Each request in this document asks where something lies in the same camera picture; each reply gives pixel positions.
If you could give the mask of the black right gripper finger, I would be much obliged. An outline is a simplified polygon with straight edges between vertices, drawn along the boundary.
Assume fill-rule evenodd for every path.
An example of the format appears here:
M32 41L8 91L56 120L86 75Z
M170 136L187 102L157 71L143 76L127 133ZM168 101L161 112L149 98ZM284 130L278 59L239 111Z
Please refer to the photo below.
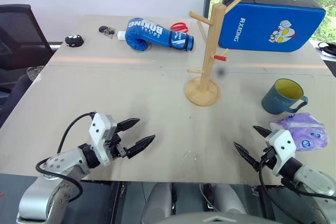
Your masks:
M267 136L269 136L272 133L271 130L266 129L266 128L261 127L261 126L254 125L253 128L264 138L266 138Z
M237 149L240 156L253 167L256 172L259 172L259 162L256 161L242 145L237 142L234 142L234 146Z

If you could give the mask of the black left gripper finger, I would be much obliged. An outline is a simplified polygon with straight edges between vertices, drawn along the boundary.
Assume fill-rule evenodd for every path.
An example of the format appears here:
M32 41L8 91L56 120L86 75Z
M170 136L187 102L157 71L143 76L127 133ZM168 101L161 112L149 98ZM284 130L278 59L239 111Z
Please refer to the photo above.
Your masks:
M140 121L139 118L129 118L127 120L124 120L122 122L119 122L116 127L117 132L126 131L133 127L135 124L137 124Z
M133 158L140 152L144 151L155 139L155 135L147 136L139 141L137 141L132 147L126 148L126 156L128 159Z

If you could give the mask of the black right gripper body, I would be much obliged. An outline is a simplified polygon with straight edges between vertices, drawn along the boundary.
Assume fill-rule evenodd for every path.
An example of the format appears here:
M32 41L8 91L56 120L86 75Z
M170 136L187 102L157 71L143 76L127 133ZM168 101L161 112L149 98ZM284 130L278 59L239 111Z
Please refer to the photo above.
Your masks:
M267 166L273 169L276 164L276 150L273 146L269 146L263 150L263 155L260 158L259 169Z

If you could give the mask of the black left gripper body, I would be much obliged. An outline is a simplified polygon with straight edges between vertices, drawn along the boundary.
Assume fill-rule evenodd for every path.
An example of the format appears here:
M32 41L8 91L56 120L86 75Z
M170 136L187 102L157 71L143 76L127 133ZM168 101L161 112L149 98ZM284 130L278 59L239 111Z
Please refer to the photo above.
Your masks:
M123 131L123 128L122 126L117 125L111 138L105 141L105 146L107 147L112 160L115 160L119 157L124 158L127 156L127 149L120 144L121 138L118 135L120 131Z

